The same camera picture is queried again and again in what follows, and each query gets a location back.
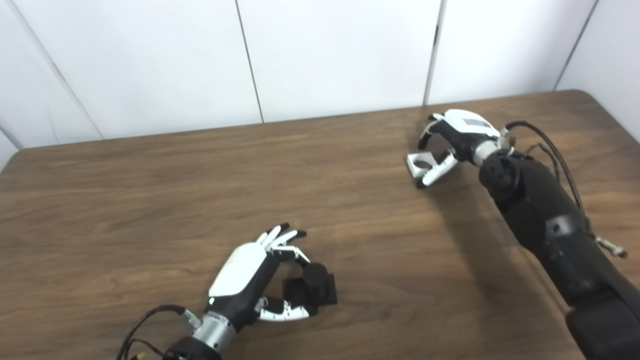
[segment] robotic hand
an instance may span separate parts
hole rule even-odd
[[[173,344],[164,353],[164,360],[219,360],[234,335],[258,319],[283,322],[308,318],[317,314],[318,306],[336,303],[333,275],[290,245],[293,240],[306,236],[306,232],[283,233],[288,227],[289,224],[278,225],[262,233],[255,242],[240,245],[231,253],[209,288],[209,301],[202,319],[187,312],[191,314],[188,319],[195,331]],[[285,295],[296,300],[263,297],[262,292],[284,261],[295,261],[303,267],[304,285],[285,289]],[[320,297],[299,294],[309,290]]]
[[[430,152],[410,154],[407,165],[417,187],[425,188],[459,161],[480,168],[488,190],[518,243],[533,253],[571,307],[566,323],[589,360],[640,359],[640,292],[599,247],[625,258],[620,247],[593,234],[571,173],[551,140],[528,122],[512,122],[498,132],[480,115],[465,110],[433,114],[418,148],[439,133],[451,148],[436,160]],[[548,168],[526,153],[505,147],[509,130],[524,126],[551,148],[572,189],[572,199]],[[431,165],[415,166],[416,161]]]
[[[482,165],[484,156],[498,150],[500,133],[482,116],[466,110],[451,109],[444,115],[432,114],[432,121],[425,127],[418,149],[424,150],[433,134],[441,134],[452,148],[437,159],[430,152],[410,154],[407,165],[414,178],[418,179],[418,188],[425,188],[440,179],[461,161],[471,161],[477,166]],[[431,168],[419,168],[415,162],[423,161]]]

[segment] wire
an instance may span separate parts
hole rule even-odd
[[[558,168],[558,161],[556,160],[556,157],[551,153],[551,151],[549,151],[549,149],[543,143],[539,142],[537,144],[531,145],[527,149],[527,155],[529,155],[529,153],[537,147],[539,147],[540,150],[545,152],[545,154],[547,154],[549,158],[551,158],[551,161],[554,163],[554,174],[556,175],[556,181],[560,183],[560,169]]]
[[[151,343],[149,343],[147,340],[133,338],[133,339],[131,339],[131,341],[127,345],[127,348],[124,350],[124,359],[128,359],[129,358],[129,351],[131,349],[131,345],[133,345],[133,343],[135,343],[135,342],[142,343],[142,344],[146,345],[149,349],[151,349],[151,351],[155,352],[156,354],[158,354],[160,356],[164,355],[163,352],[160,351],[160,349],[158,349],[157,347],[151,345]]]
[[[182,315],[184,313],[186,309],[182,306],[178,306],[178,305],[160,305],[157,307],[154,307],[153,309],[147,311],[147,313],[145,313],[144,315],[142,315],[138,321],[136,321],[133,326],[131,327],[131,329],[129,329],[129,332],[127,332],[127,335],[125,336],[122,345],[120,346],[120,350],[118,351],[118,355],[116,355],[116,360],[122,360],[123,359],[123,355],[125,353],[125,351],[127,351],[127,347],[130,347],[130,342],[131,342],[131,338],[133,338],[133,334],[136,332],[136,330],[138,330],[138,327],[140,327],[140,325],[142,325],[143,322],[145,322],[148,318],[150,318],[153,314],[156,313],[160,313],[162,311],[173,311],[174,313],[178,314],[178,315]]]
[[[571,188],[571,192],[573,193],[573,199],[575,200],[575,205],[582,211],[582,213],[584,213],[584,208],[582,207],[582,199],[580,198],[580,193],[578,192],[578,188],[575,185],[575,181],[573,181],[573,176],[571,175],[571,171],[569,170],[569,166],[567,166],[564,158],[562,157],[562,154],[560,154],[560,151],[558,150],[558,148],[554,145],[554,143],[551,141],[551,139],[540,129],[538,129],[538,127],[536,127],[535,125],[532,125],[526,121],[514,121],[514,122],[510,122],[509,124],[505,125],[505,128],[510,131],[511,129],[513,129],[514,127],[518,127],[518,126],[522,126],[522,127],[527,127],[531,130],[533,130],[536,134],[538,134],[538,136],[540,136],[542,138],[542,140],[545,141],[545,143],[547,143],[547,145],[549,145],[549,147],[551,148],[551,151],[554,153],[554,155],[556,156],[558,162],[560,163],[560,166],[562,166],[562,169],[564,171],[564,176],[566,176],[566,180],[567,182],[569,182],[569,187]]]

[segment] panel seam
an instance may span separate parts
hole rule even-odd
[[[89,123],[91,123],[94,130],[98,132],[98,135],[100,135],[100,137],[104,140],[105,138],[104,138],[104,135],[102,134],[102,131],[100,131],[100,129],[98,128],[98,125],[96,125],[95,121],[93,121],[93,119],[91,118],[91,115],[89,115],[88,111],[80,101],[80,98],[78,98],[78,96],[76,95],[76,92],[71,88],[67,79],[64,77],[64,75],[62,74],[62,72],[60,71],[56,63],[53,61],[53,58],[51,58],[51,55],[49,54],[47,49],[44,47],[44,45],[36,35],[35,31],[33,31],[33,28],[31,27],[31,25],[29,25],[29,22],[27,22],[27,19],[24,17],[22,12],[20,11],[20,8],[18,8],[18,6],[15,4],[13,0],[6,0],[6,4],[9,6],[9,8],[11,8],[11,11],[13,12],[14,16],[16,17],[16,19],[18,20],[18,22],[20,23],[24,31],[27,33],[27,36],[31,39],[32,43],[38,49],[38,52],[40,53],[40,55],[44,58],[45,62],[49,65],[49,68],[53,71],[53,74],[58,79],[58,82],[60,83],[60,85],[65,89],[67,94],[71,96],[71,99],[73,100],[73,102],[76,104],[76,106],[78,106],[78,108],[86,117],[86,119],[89,120]]]
[[[431,48],[431,58],[429,59],[429,70],[427,71],[427,82],[424,85],[424,96],[422,97],[422,105],[427,106],[429,102],[429,93],[431,91],[431,83],[433,82],[433,72],[435,71],[436,59],[438,57],[438,46],[440,45],[440,37],[442,37],[442,23],[444,22],[445,9],[447,8],[447,0],[440,0],[440,9],[438,11],[438,21],[436,22],[436,31],[433,35],[433,45]]]
[[[262,106],[260,105],[260,96],[258,96],[258,86],[255,84],[255,75],[253,74],[253,66],[251,65],[251,56],[249,55],[249,47],[246,44],[246,36],[244,35],[244,25],[242,16],[240,15],[240,5],[236,1],[236,10],[238,12],[238,20],[240,21],[240,30],[242,31],[242,39],[244,42],[244,50],[246,51],[246,59],[249,61],[249,71],[251,72],[251,81],[253,81],[253,91],[255,91],[255,99],[258,102],[258,111],[260,111],[260,121],[264,124],[264,116],[262,116]]]
[[[13,146],[15,146],[16,149],[24,149],[24,145],[20,142],[20,140],[18,140],[11,132],[9,132],[9,130],[2,127],[2,125],[0,125],[0,133],[2,133],[4,137],[7,138],[9,142],[13,144]]]
[[[599,2],[600,0],[596,0],[593,3],[593,6],[591,7],[591,11],[587,16],[587,19],[584,21],[584,25],[582,25],[582,29],[580,30],[580,33],[578,34],[578,38],[575,39],[575,44],[571,48],[571,52],[569,53],[569,56],[567,57],[562,70],[560,71],[560,75],[558,75],[558,79],[556,80],[553,91],[557,91],[558,85],[560,85],[560,80],[562,80],[562,77],[564,76],[564,72],[566,71],[566,68],[569,66],[569,62],[571,61],[571,58],[573,58],[573,54],[575,53],[576,48],[578,48],[578,43],[580,42],[580,40],[582,39],[582,35],[584,34],[584,30],[587,28],[589,21],[591,21],[591,16],[593,15],[593,12],[596,10],[596,6],[598,6]]]

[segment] black robotic arm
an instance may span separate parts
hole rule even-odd
[[[419,148],[425,148],[432,134],[440,133],[452,149],[443,160],[431,162],[429,170],[417,168],[413,162],[434,159],[433,155],[408,156],[417,186],[431,185],[452,168],[450,162],[468,161],[478,166],[480,183],[518,243],[536,256],[571,307],[566,323],[585,357],[640,359],[640,291],[617,271],[600,247],[619,257],[625,257],[626,252],[593,234],[561,155],[556,153],[557,161],[571,179],[575,200],[544,164],[516,152],[513,146],[504,148],[509,126],[499,133],[480,115],[464,110],[449,110],[430,119],[433,122],[423,132]],[[528,123],[517,124],[541,133]],[[548,144],[557,150],[550,140]],[[447,157],[455,161],[448,163]]]

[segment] wood grain tabletop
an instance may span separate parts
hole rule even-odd
[[[339,304],[246,327],[225,360],[582,359],[477,168],[413,186],[404,157],[448,108],[546,131],[640,286],[640,145],[584,92],[76,143],[20,151],[0,175],[0,357],[113,359],[145,311],[200,313],[232,250],[290,222],[335,274]],[[520,149],[538,141],[513,133]],[[299,274],[282,265],[268,294]],[[188,333],[158,315],[138,337],[166,348]]]

